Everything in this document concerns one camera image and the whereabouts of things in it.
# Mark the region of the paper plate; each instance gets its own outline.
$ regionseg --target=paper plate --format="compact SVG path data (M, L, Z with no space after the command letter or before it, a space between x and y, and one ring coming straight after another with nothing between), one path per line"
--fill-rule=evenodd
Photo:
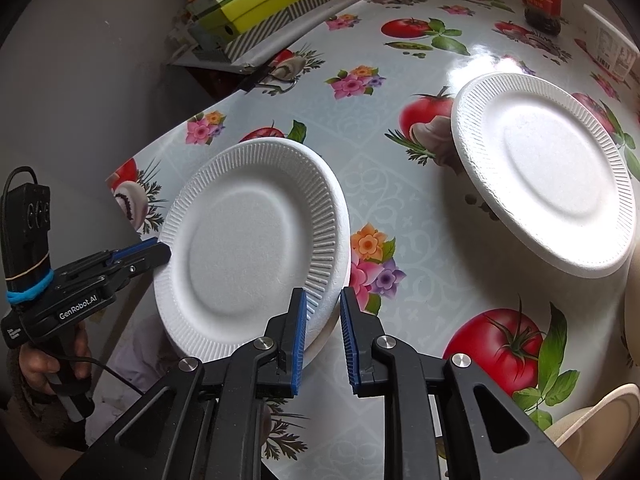
M569 413L545 430L583 480L596 480L625 443L640 416L640 390L625 384L592 408Z
M181 190L160 240L172 257L154 276L156 301L184 354L231 355L287 311L296 286L307 294L306 361L337 321L350 269L347 206L329 166L298 142L270 137L221 152Z
M537 77L492 73L458 93L451 126L479 193L529 249L585 278L622 265L636 227L631 181L576 99Z

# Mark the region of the white container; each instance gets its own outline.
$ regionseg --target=white container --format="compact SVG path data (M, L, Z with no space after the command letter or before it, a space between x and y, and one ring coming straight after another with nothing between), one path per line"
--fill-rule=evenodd
M640 56L638 47L593 7L584 4L584 10L591 19L587 50L614 78L624 81Z

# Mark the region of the pink flower print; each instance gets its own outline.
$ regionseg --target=pink flower print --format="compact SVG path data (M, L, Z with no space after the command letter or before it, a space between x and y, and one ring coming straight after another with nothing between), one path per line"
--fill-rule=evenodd
M205 118L187 123L187 144L205 144L211 134L213 126Z
M349 74L344 79L331 83L331 87L335 90L334 97L336 99L342 99L343 97L364 94L369 79L369 76L356 77L353 74Z
M616 92L616 89L613 88L613 86L611 86L611 83L604 79L603 76L591 72L591 77L602 87L605 94L607 94L612 99L620 101L620 96L618 95L618 92Z
M445 10L449 14L465 14L466 16L473 16L476 13L474 10L471 10L468 7L463 7L461 5L444 5L440 7L440 9Z
M339 30L341 28L349 28L351 27L350 20L344 20L342 18L336 18L335 20L329 20L326 22L329 30Z
M351 251L351 275L349 276L349 286L352 286L356 293L360 310L364 311L367 303L369 303L369 291L371 290L371 284L375 281L382 270L382 265L365 262L360 259L357 252L353 250Z

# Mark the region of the table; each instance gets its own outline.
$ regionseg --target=table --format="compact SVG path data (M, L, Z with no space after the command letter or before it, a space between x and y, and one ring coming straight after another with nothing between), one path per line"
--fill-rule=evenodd
M137 154L145 197L134 201L132 223L143 237L157 234L172 200L211 157L242 140L292 132L327 161L344 190L351 285L361 307L418 352L441 356L448 345L465 346L505 390L520 392L518 402L545 428L638 381L620 317L628 263L587 280L534 256L472 186L446 117L451 98L475 76L543 77L592 110L638 193L638 78L615 82L583 47L584 34L567 23L554 40L532 31L520 0L360 1L276 58L297 74L295 85L268 78L267 86L236 92ZM438 126L427 126L437 116ZM522 361L500 350L519 319L520 333L530 330L513 345ZM538 397L536 386L548 377L539 377L530 354L551 333L566 336L560 378ZM383 403L352 395L339 330L305 369L300 395L270 406L264 453L279 478L382 477Z

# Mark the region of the human hand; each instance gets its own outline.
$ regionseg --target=human hand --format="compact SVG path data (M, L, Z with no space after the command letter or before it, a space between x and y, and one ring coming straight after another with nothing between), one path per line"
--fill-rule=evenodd
M78 357L91 357L84 321L76 325L74 352ZM27 343L20 347L18 362L20 363L20 371L31 388L47 395L55 395L45 376L45 374L53 374L60 370L60 363L55 357L51 357ZM78 379L84 379L91 374L91 363L70 364Z

